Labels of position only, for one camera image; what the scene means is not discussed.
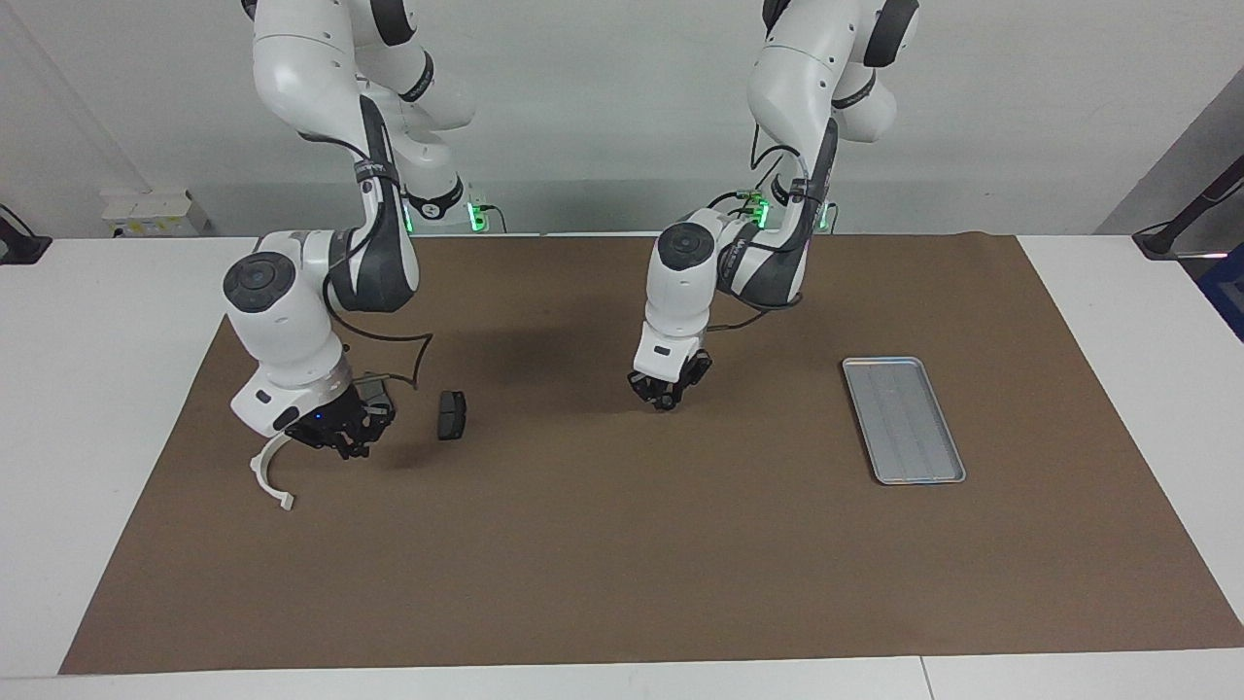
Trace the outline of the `silver metal tray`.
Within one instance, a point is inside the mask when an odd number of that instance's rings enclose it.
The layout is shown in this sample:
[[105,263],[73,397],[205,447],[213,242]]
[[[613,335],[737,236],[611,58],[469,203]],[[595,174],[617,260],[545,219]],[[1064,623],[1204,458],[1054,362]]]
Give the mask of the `silver metal tray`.
[[919,358],[848,356],[841,368],[876,482],[964,482],[967,470]]

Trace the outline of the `brown table mat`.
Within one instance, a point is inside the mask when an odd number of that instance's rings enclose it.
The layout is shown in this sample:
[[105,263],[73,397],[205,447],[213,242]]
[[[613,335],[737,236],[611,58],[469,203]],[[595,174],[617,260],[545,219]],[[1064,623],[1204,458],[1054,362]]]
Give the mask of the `brown table mat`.
[[[284,512],[221,323],[65,674],[1244,647],[1018,240],[814,242],[805,297],[629,389],[644,237],[425,239],[432,331],[367,460],[292,443]],[[841,363],[916,356],[964,482],[876,482]],[[439,441],[442,390],[466,429]]]

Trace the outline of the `white power strip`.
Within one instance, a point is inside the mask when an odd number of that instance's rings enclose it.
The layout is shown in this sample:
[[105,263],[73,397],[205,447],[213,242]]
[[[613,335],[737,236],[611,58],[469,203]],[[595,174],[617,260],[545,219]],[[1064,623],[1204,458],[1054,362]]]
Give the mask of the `white power strip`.
[[211,223],[187,190],[100,191],[104,231],[124,236],[204,236]]

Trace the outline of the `black stand foot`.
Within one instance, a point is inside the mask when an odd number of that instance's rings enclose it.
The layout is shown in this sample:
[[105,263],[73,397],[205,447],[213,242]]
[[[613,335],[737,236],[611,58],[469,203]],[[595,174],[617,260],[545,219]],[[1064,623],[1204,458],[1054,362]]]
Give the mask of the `black stand foot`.
[[52,237],[35,233],[12,208],[0,203],[0,265],[36,264],[52,242]]

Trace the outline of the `black angled stand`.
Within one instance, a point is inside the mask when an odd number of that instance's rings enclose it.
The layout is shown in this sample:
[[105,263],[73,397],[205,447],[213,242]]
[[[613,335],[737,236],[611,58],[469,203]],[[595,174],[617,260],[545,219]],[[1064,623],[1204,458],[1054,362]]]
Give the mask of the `black angled stand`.
[[1199,195],[1195,195],[1195,199],[1192,199],[1176,216],[1132,233],[1132,242],[1137,245],[1146,259],[1154,259],[1154,261],[1177,259],[1173,247],[1176,247],[1179,236],[1205,213],[1213,211],[1219,204],[1230,200],[1242,188],[1244,188],[1244,154],[1232,160],[1225,172],[1219,173],[1214,182],[1199,191]]

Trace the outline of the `blue crate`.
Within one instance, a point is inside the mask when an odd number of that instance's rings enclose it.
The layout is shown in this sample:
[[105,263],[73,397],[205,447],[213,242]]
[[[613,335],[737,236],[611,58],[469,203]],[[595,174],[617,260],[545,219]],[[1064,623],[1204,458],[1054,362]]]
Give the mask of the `blue crate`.
[[1200,274],[1195,287],[1244,344],[1244,242]]

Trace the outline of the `white semicircular plastic bracket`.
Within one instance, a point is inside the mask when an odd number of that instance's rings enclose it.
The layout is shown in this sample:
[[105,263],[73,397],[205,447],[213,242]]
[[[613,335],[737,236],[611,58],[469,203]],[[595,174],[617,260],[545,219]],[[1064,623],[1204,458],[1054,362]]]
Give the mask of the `white semicircular plastic bracket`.
[[267,470],[270,470],[271,463],[280,449],[289,441],[292,441],[292,439],[284,433],[269,438],[266,444],[262,445],[262,449],[249,463],[250,470],[253,470],[253,475],[258,480],[258,487],[260,487],[267,497],[274,499],[284,512],[290,512],[290,510],[294,509],[294,500],[296,500],[296,497],[289,491],[282,491],[282,489],[275,487],[270,481],[270,477],[267,477]]

